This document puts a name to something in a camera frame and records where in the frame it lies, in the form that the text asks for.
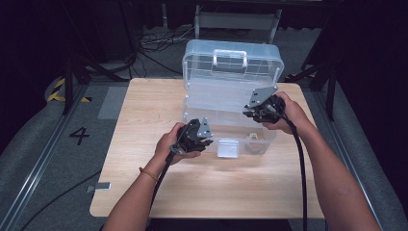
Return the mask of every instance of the clear plastic box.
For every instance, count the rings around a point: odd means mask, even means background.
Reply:
[[[183,58],[188,91],[185,122],[207,117],[214,143],[207,149],[218,157],[265,153],[274,132],[242,114],[258,88],[276,87],[284,64],[270,44],[193,39]]]

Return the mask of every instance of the dark background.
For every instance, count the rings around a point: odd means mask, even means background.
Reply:
[[[50,4],[51,12],[45,13],[44,3]],[[46,105],[44,92],[61,75],[67,42],[97,63],[121,60],[130,53],[117,2],[75,0],[64,1],[64,6],[48,0],[1,3],[0,153],[21,126]],[[308,64],[338,61],[338,81],[407,214],[406,3],[360,0],[343,1],[341,6],[347,8],[335,11],[329,20],[327,9],[288,9],[283,11],[280,27],[324,27]],[[133,13],[137,30],[142,25],[163,25],[160,4],[125,4],[124,9],[128,15]],[[173,4],[167,9],[169,28],[192,23],[194,6]],[[314,16],[304,11],[314,11]],[[50,22],[49,15],[56,16],[63,28]]]

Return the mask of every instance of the box handle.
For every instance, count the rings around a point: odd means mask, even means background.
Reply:
[[[246,51],[237,51],[237,50],[214,50],[213,56],[213,65],[217,66],[217,56],[224,56],[229,58],[242,59],[242,68],[248,67],[248,59],[246,57]]]

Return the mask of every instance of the forearm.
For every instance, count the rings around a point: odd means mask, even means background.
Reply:
[[[159,176],[164,166],[164,161],[152,159],[144,169]],[[155,186],[151,176],[141,173],[112,209],[104,231],[145,230]]]
[[[320,207],[332,230],[379,230],[360,186],[319,131],[300,132],[315,176]]]

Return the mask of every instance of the box lid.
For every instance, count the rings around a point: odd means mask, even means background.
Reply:
[[[183,57],[186,90],[194,80],[204,79],[252,89],[275,87],[283,68],[279,49],[271,44],[193,39]]]

